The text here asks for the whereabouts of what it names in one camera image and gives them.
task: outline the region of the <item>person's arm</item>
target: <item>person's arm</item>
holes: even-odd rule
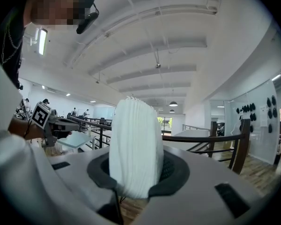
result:
[[[12,118],[9,124],[9,132],[12,134],[16,134],[20,137],[24,137],[25,132],[28,127],[28,121],[18,120],[17,118]],[[34,138],[43,138],[44,134],[40,127],[36,124],[31,124],[29,127],[29,132],[25,136],[26,140],[34,139]]]

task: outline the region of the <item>stack of white paper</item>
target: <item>stack of white paper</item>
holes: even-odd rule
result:
[[[147,198],[163,168],[160,123],[153,107],[135,98],[121,100],[112,121],[110,176],[120,195]]]

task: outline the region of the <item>headset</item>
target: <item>headset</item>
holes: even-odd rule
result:
[[[79,18],[78,28],[76,30],[78,34],[82,34],[86,29],[88,29],[99,16],[99,10],[95,6],[94,1],[95,0],[79,1],[79,17],[83,15],[83,18]],[[94,5],[96,11],[85,16],[85,8],[91,8],[92,5]]]

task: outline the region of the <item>silver chain necklace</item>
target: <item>silver chain necklace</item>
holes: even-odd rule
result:
[[[4,48],[5,48],[5,38],[6,38],[6,34],[8,32],[8,37],[9,37],[9,40],[10,40],[10,43],[12,45],[12,47],[15,49],[14,52],[7,58],[4,60]],[[13,40],[10,36],[10,30],[9,30],[9,24],[7,25],[5,31],[4,31],[4,38],[3,38],[3,44],[2,44],[2,53],[1,53],[1,63],[2,65],[4,63],[6,63],[8,60],[10,60],[14,55],[15,53],[17,52],[17,50],[19,49],[20,45],[22,44],[22,41],[23,41],[23,38],[21,39],[21,41],[19,42],[19,45],[18,46],[15,46],[14,43],[13,43]]]

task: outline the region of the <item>person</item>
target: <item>person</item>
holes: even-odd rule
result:
[[[44,99],[44,100],[43,100],[43,103],[45,103],[46,105],[50,104],[49,101],[48,101],[48,99]]]
[[[71,114],[72,114],[73,116],[76,116],[76,115],[77,115],[76,108],[74,108],[74,110],[71,112]]]
[[[87,117],[88,117],[88,115],[89,115],[89,114],[88,114],[88,111],[89,111],[89,110],[87,109],[87,110],[83,113],[83,117],[84,117],[84,118],[87,118]]]
[[[84,18],[85,8],[94,0],[1,0],[0,3],[0,64],[12,83],[19,88],[19,68],[23,35],[27,25],[77,24]],[[24,136],[28,122],[12,119],[9,132]],[[25,139],[40,138],[43,131],[35,125]]]
[[[30,105],[29,105],[29,99],[25,99],[25,110],[26,110],[26,118],[25,120],[29,120],[29,112],[30,112]]]

